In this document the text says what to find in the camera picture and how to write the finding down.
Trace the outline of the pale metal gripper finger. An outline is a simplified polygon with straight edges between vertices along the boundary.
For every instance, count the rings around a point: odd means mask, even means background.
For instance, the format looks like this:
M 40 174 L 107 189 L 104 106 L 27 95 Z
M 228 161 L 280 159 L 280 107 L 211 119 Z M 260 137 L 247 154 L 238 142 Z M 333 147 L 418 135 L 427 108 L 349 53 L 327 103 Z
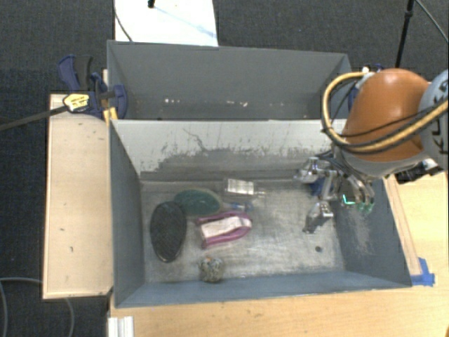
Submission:
M 307 234 L 315 233 L 317 227 L 323 226 L 334 218 L 334 212 L 327 201 L 316 202 L 307 214 L 302 231 Z
M 330 163 L 328 161 L 318 157 L 310 157 L 296 170 L 293 179 L 303 184 L 312 184 L 325 178 L 329 169 Z

